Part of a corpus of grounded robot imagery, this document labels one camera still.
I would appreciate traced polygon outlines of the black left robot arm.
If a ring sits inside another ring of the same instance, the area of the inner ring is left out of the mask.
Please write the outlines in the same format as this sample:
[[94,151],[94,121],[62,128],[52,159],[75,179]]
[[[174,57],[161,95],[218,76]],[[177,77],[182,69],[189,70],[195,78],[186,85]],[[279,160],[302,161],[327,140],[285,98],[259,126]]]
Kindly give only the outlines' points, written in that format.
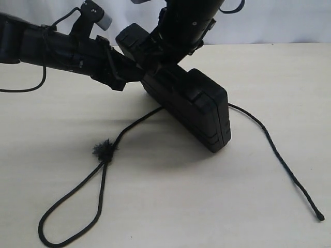
[[145,72],[133,60],[116,51],[106,38],[89,37],[94,24],[82,13],[66,35],[57,31],[56,23],[37,26],[1,13],[1,63],[28,63],[87,75],[117,91],[141,81]]

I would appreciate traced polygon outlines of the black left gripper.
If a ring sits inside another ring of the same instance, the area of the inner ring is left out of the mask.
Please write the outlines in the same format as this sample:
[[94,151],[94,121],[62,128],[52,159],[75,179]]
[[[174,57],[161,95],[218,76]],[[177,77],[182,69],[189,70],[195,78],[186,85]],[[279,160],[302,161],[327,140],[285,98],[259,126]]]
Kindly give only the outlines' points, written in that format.
[[141,81],[145,71],[124,56],[106,38],[77,40],[69,60],[70,71],[90,76],[93,80],[122,91],[126,83]]

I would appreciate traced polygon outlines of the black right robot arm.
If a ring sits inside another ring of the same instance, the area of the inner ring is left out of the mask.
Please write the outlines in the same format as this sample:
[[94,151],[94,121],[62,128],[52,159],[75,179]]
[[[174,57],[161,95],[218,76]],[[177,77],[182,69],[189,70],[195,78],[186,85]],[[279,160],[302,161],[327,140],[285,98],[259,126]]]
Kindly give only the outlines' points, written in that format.
[[143,69],[178,64],[203,43],[224,1],[166,1],[157,26],[138,44],[134,60]]

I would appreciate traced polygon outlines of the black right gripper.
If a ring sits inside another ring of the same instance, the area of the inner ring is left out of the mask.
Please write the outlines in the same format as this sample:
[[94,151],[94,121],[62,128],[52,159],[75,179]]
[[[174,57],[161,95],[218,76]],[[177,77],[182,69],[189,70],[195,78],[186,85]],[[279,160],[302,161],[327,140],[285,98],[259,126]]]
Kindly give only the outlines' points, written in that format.
[[134,58],[144,70],[160,70],[162,67],[178,64],[191,55],[195,47],[175,45],[166,41],[159,28],[155,28],[134,49]]

